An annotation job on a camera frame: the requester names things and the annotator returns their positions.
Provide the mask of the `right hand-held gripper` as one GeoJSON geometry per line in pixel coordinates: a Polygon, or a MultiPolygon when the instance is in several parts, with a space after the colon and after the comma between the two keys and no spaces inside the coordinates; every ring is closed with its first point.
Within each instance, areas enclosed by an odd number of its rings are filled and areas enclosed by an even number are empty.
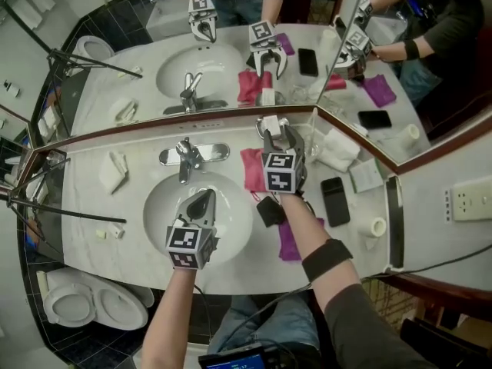
{"type": "Polygon", "coordinates": [[[284,133],[290,149],[294,149],[295,152],[274,152],[275,146],[270,130],[264,130],[264,185],[267,191],[296,194],[301,192],[307,178],[302,156],[305,150],[304,139],[290,125],[284,126],[284,133]]]}

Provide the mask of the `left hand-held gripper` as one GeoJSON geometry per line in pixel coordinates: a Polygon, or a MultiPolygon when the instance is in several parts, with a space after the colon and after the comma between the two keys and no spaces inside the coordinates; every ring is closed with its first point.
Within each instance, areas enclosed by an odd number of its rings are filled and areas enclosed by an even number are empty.
{"type": "Polygon", "coordinates": [[[186,225],[168,226],[166,231],[165,250],[174,268],[199,270],[210,261],[218,244],[217,229],[211,227],[215,211],[212,189],[199,191],[179,205],[176,218],[186,225]]]}

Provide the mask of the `person's left forearm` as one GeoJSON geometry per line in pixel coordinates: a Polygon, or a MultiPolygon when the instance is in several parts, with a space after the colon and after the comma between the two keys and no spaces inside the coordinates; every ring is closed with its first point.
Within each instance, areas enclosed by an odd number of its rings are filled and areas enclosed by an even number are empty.
{"type": "Polygon", "coordinates": [[[183,369],[196,274],[174,269],[145,334],[141,369],[183,369]]]}

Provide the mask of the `person's right forearm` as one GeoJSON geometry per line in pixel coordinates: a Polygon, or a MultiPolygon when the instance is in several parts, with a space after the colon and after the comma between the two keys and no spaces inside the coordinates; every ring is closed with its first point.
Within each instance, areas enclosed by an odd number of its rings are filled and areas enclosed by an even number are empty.
{"type": "Polygon", "coordinates": [[[320,308],[345,288],[359,284],[352,255],[342,241],[333,239],[297,195],[281,194],[281,205],[302,256],[302,267],[320,308]]]}

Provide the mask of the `white sink basin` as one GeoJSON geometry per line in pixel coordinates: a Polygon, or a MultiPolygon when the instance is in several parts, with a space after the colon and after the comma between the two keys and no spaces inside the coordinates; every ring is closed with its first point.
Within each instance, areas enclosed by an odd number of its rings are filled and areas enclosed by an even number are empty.
{"type": "Polygon", "coordinates": [[[239,185],[216,172],[192,175],[187,185],[178,183],[172,175],[157,184],[145,201],[143,223],[153,246],[163,255],[166,227],[174,221],[182,202],[198,192],[212,189],[216,193],[214,226],[219,237],[218,247],[211,255],[211,265],[218,266],[235,258],[248,243],[253,225],[252,206],[239,185]]]}

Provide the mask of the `pink cloth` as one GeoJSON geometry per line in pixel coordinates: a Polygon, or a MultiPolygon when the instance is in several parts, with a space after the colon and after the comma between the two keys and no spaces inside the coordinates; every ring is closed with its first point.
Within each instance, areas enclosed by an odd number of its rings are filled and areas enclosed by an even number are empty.
{"type": "Polygon", "coordinates": [[[264,183],[262,148],[246,148],[240,151],[244,166],[244,188],[247,191],[267,192],[264,183]]]}

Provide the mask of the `thick folded white towel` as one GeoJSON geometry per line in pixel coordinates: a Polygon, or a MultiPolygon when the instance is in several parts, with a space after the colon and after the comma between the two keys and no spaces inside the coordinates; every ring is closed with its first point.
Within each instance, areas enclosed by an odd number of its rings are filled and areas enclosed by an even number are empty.
{"type": "Polygon", "coordinates": [[[345,173],[360,152],[359,144],[332,128],[323,138],[317,160],[336,171],[345,173]]]}

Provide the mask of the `chrome faucet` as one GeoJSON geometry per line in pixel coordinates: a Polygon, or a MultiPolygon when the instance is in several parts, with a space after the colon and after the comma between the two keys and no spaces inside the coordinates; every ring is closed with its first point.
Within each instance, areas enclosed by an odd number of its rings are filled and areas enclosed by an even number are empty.
{"type": "Polygon", "coordinates": [[[163,150],[158,160],[163,166],[178,165],[178,180],[182,185],[187,185],[193,170],[201,169],[204,163],[224,161],[229,154],[230,148],[225,143],[192,145],[189,137],[186,137],[174,148],[163,150]]]}

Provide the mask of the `black cloth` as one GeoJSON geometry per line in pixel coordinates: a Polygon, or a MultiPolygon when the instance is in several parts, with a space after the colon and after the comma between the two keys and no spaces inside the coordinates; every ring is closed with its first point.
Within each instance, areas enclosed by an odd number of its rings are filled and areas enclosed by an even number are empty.
{"type": "Polygon", "coordinates": [[[257,204],[257,210],[266,228],[281,225],[286,220],[284,209],[275,196],[266,196],[257,204]]]}

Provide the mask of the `black smartphone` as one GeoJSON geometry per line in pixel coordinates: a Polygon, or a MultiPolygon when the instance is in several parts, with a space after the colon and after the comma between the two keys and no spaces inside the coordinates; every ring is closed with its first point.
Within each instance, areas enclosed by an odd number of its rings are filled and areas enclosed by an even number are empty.
{"type": "Polygon", "coordinates": [[[338,227],[347,224],[351,220],[347,198],[341,178],[330,178],[321,182],[321,195],[328,224],[338,227]]]}

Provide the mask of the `white and green card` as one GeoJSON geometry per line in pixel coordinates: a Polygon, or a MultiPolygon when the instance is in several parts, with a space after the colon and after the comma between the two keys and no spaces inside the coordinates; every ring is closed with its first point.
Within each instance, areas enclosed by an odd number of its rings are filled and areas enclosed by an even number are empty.
{"type": "Polygon", "coordinates": [[[379,164],[374,158],[350,167],[348,173],[355,193],[366,192],[384,185],[379,164]]]}

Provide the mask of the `purple cloth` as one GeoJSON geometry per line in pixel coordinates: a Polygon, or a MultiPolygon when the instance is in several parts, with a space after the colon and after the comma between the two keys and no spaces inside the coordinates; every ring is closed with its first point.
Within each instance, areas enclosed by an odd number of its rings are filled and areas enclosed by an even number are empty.
{"type": "Polygon", "coordinates": [[[297,242],[287,219],[278,225],[280,237],[279,258],[282,261],[301,261],[302,256],[298,250],[297,242]]]}

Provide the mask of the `small folded white towel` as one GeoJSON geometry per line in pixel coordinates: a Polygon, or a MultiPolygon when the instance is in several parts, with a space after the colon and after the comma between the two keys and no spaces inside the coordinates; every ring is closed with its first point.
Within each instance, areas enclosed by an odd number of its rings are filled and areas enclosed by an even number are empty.
{"type": "Polygon", "coordinates": [[[112,194],[125,180],[128,173],[126,156],[121,152],[109,151],[103,158],[99,181],[108,194],[112,194]]]}

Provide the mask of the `narrow wood framed mirror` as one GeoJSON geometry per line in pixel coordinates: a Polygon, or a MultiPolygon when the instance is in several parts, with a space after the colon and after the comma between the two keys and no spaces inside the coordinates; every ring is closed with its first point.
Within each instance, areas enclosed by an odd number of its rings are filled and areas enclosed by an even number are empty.
{"type": "Polygon", "coordinates": [[[492,0],[343,0],[332,33],[319,104],[361,147],[350,167],[415,168],[492,136],[492,0]]]}

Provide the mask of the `white toilet paper roll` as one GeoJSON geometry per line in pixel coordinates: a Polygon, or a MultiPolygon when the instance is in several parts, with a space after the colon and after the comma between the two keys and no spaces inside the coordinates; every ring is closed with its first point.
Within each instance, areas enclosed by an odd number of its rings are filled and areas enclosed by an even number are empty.
{"type": "Polygon", "coordinates": [[[366,217],[359,220],[357,232],[362,237],[366,249],[371,250],[387,230],[387,222],[382,217],[366,217]]]}

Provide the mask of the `person's blue jeans legs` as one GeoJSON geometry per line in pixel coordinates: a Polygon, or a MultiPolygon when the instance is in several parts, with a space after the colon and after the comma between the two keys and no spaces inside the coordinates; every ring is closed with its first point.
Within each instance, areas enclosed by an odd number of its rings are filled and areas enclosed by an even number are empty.
{"type": "Polygon", "coordinates": [[[220,327],[208,346],[209,354],[259,342],[265,347],[287,348],[298,362],[319,364],[320,341],[307,294],[293,294],[276,303],[266,320],[260,315],[253,298],[235,295],[220,327]]]}

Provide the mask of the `long black ledge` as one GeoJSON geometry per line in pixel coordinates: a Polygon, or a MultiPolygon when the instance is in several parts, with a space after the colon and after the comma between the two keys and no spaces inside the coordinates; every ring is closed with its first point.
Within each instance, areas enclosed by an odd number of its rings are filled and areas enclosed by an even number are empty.
{"type": "Polygon", "coordinates": [[[388,178],[385,189],[389,266],[401,269],[404,266],[404,206],[397,176],[388,178]]]}

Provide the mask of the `chest mounted monitor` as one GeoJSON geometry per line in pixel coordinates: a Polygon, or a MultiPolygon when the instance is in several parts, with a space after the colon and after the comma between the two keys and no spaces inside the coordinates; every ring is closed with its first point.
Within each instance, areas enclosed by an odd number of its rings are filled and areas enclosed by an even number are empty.
{"type": "Polygon", "coordinates": [[[198,358],[201,369],[267,369],[264,347],[253,343],[198,358]]]}

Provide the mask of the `wide wood framed mirror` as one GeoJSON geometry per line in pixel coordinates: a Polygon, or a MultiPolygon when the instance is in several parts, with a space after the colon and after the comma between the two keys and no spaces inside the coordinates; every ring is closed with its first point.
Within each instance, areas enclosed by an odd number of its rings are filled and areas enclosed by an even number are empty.
{"type": "Polygon", "coordinates": [[[360,0],[111,0],[62,47],[0,0],[0,134],[34,148],[319,101],[360,0]]]}

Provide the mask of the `person's dark grey shirt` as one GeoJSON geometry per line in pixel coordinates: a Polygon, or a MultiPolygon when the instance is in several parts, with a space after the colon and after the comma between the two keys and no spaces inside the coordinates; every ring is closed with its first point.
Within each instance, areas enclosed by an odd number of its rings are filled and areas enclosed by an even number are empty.
{"type": "Polygon", "coordinates": [[[331,299],[324,317],[342,369],[437,369],[401,340],[359,284],[331,299]]]}

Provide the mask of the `cream wall power socket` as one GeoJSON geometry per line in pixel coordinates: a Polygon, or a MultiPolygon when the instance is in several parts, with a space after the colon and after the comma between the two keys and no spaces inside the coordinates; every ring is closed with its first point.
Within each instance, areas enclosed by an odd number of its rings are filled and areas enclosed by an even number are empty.
{"type": "Polygon", "coordinates": [[[446,221],[492,220],[492,178],[454,185],[444,191],[446,221]]]}

